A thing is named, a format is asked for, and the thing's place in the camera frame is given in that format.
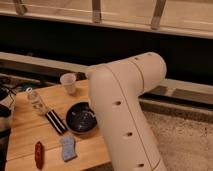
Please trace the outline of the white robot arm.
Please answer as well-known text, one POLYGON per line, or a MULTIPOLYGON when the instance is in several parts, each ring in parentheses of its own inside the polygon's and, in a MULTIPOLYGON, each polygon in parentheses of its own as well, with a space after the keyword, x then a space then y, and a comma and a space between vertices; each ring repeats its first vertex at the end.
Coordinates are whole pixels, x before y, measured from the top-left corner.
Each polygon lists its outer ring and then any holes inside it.
POLYGON ((165 76, 166 64, 153 52, 87 69, 90 106, 115 171, 167 171, 139 103, 165 76))

